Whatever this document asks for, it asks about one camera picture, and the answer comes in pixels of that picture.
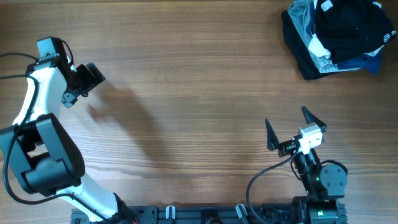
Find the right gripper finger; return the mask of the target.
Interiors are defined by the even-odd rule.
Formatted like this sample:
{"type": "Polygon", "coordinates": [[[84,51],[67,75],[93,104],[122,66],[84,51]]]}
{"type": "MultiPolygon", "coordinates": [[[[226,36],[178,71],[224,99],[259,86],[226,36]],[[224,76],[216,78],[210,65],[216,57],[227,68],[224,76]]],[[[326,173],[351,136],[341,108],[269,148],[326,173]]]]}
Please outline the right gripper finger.
{"type": "Polygon", "coordinates": [[[310,110],[308,110],[305,106],[302,106],[302,107],[301,107],[301,110],[302,110],[303,116],[304,116],[304,118],[305,118],[307,124],[315,123],[315,124],[318,125],[319,128],[321,129],[321,132],[323,132],[323,133],[326,132],[326,124],[325,124],[323,121],[321,121],[320,119],[318,119],[318,118],[317,118],[314,114],[312,114],[312,113],[310,112],[310,110]]]}
{"type": "Polygon", "coordinates": [[[271,123],[268,119],[265,119],[266,131],[267,131],[267,148],[270,151],[279,148],[279,140],[274,132],[271,123]]]}

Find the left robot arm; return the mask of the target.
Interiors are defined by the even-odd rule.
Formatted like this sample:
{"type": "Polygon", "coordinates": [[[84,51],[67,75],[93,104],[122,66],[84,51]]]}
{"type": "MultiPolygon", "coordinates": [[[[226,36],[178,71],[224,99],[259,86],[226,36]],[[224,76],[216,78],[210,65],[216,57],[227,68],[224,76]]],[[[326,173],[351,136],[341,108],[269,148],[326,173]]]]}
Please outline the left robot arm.
{"type": "Polygon", "coordinates": [[[3,182],[9,196],[25,205],[62,199],[95,223],[134,219],[128,206],[85,171],[83,156],[58,120],[60,107],[105,80],[92,62],[37,62],[23,75],[28,89],[12,126],[1,130],[3,182]]]}

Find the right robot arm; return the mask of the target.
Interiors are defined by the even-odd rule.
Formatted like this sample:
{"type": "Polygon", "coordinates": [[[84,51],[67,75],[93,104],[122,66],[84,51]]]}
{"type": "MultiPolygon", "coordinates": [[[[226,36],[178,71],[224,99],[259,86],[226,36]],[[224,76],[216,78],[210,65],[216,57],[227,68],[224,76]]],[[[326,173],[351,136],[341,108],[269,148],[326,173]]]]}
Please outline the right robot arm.
{"type": "Polygon", "coordinates": [[[262,212],[272,223],[347,223],[345,205],[338,200],[345,196],[348,170],[340,162],[319,159],[315,148],[324,142],[327,125],[304,106],[302,112],[307,125],[288,141],[278,140],[269,120],[265,124],[267,148],[279,157],[292,156],[290,166],[307,194],[287,205],[263,206],[262,212]]]}

